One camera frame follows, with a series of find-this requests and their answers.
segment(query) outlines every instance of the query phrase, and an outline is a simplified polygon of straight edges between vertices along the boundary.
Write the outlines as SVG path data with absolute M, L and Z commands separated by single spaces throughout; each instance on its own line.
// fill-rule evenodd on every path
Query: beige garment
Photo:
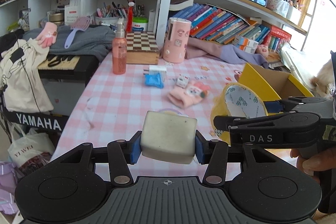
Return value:
M 27 113 L 53 110 L 37 70 L 46 59 L 49 47 L 41 48 L 34 39 L 19 39 L 18 44 L 20 48 L 16 43 L 2 54 L 3 60 L 0 62 L 0 87 L 7 85 L 4 91 L 6 108 Z

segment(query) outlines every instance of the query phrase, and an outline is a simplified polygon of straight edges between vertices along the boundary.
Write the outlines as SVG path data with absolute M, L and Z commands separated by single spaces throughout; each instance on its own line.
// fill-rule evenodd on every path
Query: chessboard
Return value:
M 159 48 L 153 32 L 131 32 L 126 36 L 127 64 L 157 65 Z

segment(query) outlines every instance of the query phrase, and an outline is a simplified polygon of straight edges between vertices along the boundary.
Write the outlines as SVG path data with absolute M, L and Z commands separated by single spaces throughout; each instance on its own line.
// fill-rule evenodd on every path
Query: stuffed animal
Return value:
M 265 58 L 268 57 L 268 47 L 266 45 L 263 44 L 259 45 L 255 52 L 261 54 Z

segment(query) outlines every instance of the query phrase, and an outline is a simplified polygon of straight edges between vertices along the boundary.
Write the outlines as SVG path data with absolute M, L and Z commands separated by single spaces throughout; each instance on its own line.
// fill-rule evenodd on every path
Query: white tote bag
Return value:
M 14 140 L 14 128 L 22 133 L 22 138 Z M 11 127 L 10 134 L 12 144 L 8 148 L 8 153 L 13 163 L 24 175 L 33 173 L 50 161 L 55 147 L 46 133 L 26 135 L 23 130 L 14 123 Z

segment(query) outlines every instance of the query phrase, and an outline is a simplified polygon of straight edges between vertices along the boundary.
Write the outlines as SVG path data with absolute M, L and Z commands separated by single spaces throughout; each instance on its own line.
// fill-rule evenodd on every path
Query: open cardboard box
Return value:
M 290 73 L 264 69 L 249 63 L 245 65 L 239 83 L 253 90 L 263 101 L 287 99 L 290 96 L 313 97 Z

